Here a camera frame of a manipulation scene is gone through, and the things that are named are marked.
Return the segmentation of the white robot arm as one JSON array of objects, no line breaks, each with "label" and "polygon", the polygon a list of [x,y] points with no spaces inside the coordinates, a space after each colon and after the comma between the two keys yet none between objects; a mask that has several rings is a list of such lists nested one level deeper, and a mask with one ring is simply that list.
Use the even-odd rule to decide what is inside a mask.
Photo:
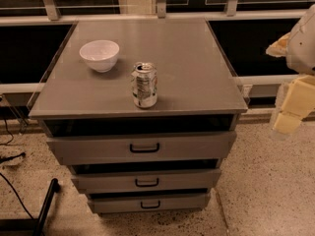
[{"label": "white robot arm", "polygon": [[315,5],[266,53],[284,57],[286,65],[298,73],[296,79],[281,84],[271,118],[272,137],[284,140],[315,110]]}]

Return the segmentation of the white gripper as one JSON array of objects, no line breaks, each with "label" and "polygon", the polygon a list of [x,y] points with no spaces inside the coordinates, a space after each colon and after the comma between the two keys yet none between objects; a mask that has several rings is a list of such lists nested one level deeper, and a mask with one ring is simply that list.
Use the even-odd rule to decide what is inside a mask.
[{"label": "white gripper", "polygon": [[[272,43],[266,53],[273,57],[285,57],[289,32]],[[273,125],[273,132],[291,135],[301,124],[298,118],[307,117],[315,109],[315,77],[305,75],[294,79],[288,85],[288,91]]]}]

